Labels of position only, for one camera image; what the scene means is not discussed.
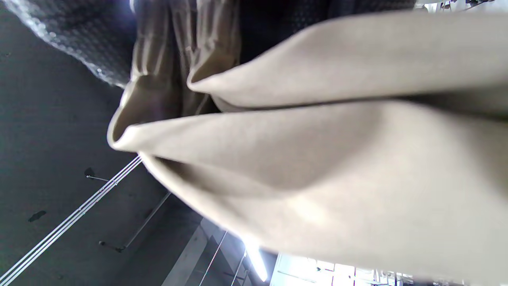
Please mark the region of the person's right hand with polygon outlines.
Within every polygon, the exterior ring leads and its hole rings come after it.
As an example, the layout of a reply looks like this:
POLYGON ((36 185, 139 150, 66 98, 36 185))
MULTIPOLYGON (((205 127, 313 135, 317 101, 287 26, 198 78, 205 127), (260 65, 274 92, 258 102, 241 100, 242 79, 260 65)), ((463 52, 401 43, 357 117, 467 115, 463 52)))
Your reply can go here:
MULTIPOLYGON (((97 78, 124 88, 143 0, 4 0, 38 38, 82 62, 97 78)), ((240 63, 302 29, 346 15, 413 9, 415 0, 242 0, 240 63)))

